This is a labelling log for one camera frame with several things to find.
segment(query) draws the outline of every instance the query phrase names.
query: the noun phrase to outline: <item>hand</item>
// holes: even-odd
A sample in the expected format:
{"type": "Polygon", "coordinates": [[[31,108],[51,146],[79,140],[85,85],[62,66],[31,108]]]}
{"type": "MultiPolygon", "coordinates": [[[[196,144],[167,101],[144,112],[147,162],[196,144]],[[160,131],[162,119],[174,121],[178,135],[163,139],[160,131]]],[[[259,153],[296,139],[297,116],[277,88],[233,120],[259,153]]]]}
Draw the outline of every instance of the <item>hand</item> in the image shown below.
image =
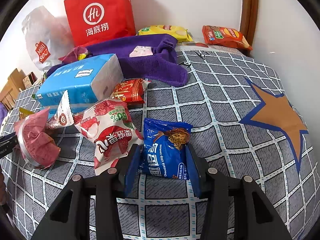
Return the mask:
{"type": "Polygon", "coordinates": [[[6,203],[5,183],[4,183],[4,176],[2,174],[2,169],[0,166],[0,205],[4,205],[5,203],[6,203]]]}

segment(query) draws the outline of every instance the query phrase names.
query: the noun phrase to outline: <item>orange star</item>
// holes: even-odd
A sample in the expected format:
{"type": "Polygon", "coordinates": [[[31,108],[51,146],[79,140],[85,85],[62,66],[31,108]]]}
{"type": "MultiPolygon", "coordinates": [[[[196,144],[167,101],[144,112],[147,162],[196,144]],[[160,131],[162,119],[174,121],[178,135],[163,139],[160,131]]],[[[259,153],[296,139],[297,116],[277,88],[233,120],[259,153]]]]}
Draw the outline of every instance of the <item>orange star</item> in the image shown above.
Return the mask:
{"type": "Polygon", "coordinates": [[[287,138],[296,161],[297,171],[300,171],[302,154],[302,134],[308,133],[301,118],[292,109],[284,94],[272,95],[247,80],[253,91],[261,100],[239,123],[258,126],[273,131],[281,131],[287,138]]]}

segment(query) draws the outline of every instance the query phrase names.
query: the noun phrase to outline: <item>grid pattern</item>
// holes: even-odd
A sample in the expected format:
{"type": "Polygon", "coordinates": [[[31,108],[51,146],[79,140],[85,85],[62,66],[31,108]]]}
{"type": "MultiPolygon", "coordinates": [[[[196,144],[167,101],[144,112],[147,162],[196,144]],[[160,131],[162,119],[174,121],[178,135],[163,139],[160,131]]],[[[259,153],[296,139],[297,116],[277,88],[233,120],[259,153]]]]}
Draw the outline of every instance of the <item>grid pattern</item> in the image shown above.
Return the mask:
{"type": "MultiPolygon", "coordinates": [[[[319,167],[309,135],[303,135],[298,174],[289,143],[281,132],[238,122],[260,103],[244,77],[276,95],[284,92],[279,76],[264,64],[241,55],[188,47],[180,50],[178,63],[187,69],[188,83],[175,88],[152,81],[144,94],[145,104],[130,109],[135,126],[143,130],[145,117],[191,123],[191,143],[196,153],[225,175],[252,176],[275,206],[292,238],[302,239],[320,213],[319,167]]],[[[27,108],[39,108],[37,102],[28,103],[26,96],[25,92],[20,93],[17,104],[21,101],[27,108]]],[[[11,130],[10,122],[17,118],[16,115],[9,121],[4,129],[7,133],[11,130]]],[[[16,153],[0,161],[14,222],[28,239],[72,175],[94,175],[95,145],[74,126],[59,129],[55,142],[61,153],[46,170],[30,170],[16,153]]],[[[200,237],[206,200],[194,196],[190,181],[137,174],[129,197],[117,202],[125,239],[200,237]]],[[[94,209],[92,196],[91,239],[96,238],[94,209]]],[[[233,239],[233,232],[234,204],[230,198],[228,239],[233,239]]]]}

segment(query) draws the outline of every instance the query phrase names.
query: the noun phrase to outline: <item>small white packet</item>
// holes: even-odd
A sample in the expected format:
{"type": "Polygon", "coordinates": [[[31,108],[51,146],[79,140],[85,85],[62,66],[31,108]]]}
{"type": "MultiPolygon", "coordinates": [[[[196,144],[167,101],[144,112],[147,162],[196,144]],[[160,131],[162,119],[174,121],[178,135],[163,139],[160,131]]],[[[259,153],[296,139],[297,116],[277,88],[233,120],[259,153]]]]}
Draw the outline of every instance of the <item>small white packet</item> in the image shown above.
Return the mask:
{"type": "Polygon", "coordinates": [[[129,57],[140,57],[140,56],[152,56],[151,47],[137,46],[133,52],[130,53],[129,57]]]}
{"type": "Polygon", "coordinates": [[[73,125],[73,116],[71,113],[70,103],[69,103],[69,95],[68,90],[66,90],[62,98],[60,100],[60,103],[58,105],[57,112],[54,114],[53,117],[49,119],[47,122],[47,129],[56,129],[56,128],[62,128],[67,127],[70,125],[73,125]]]}

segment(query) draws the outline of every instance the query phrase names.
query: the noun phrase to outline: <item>blue tissue package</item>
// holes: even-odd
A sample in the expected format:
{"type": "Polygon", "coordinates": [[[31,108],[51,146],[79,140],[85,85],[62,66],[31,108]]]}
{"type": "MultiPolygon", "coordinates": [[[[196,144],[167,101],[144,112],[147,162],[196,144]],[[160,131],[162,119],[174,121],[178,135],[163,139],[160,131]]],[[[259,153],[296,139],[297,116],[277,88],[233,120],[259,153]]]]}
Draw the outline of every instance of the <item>blue tissue package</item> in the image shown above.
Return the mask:
{"type": "Polygon", "coordinates": [[[139,172],[174,179],[189,179],[185,143],[191,124],[144,119],[144,146],[139,172]]]}
{"type": "Polygon", "coordinates": [[[50,106],[54,114],[65,90],[68,90],[72,113],[107,98],[121,83],[123,74],[116,54],[86,58],[58,68],[36,93],[42,106],[50,106]]]}

